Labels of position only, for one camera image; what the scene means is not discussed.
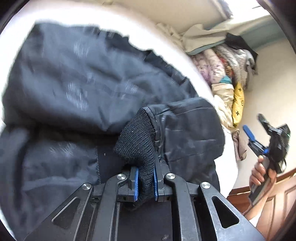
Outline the person's right hand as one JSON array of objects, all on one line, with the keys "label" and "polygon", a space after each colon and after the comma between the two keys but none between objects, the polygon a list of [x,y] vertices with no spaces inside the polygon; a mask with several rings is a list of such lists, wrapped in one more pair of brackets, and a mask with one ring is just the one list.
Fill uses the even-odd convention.
[{"label": "person's right hand", "polygon": [[[249,186],[250,188],[255,186],[260,186],[264,182],[264,175],[266,174],[266,169],[263,166],[264,156],[259,156],[257,162],[255,163],[253,169],[251,170],[251,175],[249,178]],[[274,184],[276,183],[276,171],[269,169],[268,176],[270,178],[270,183],[267,187],[267,190],[272,189]]]}]

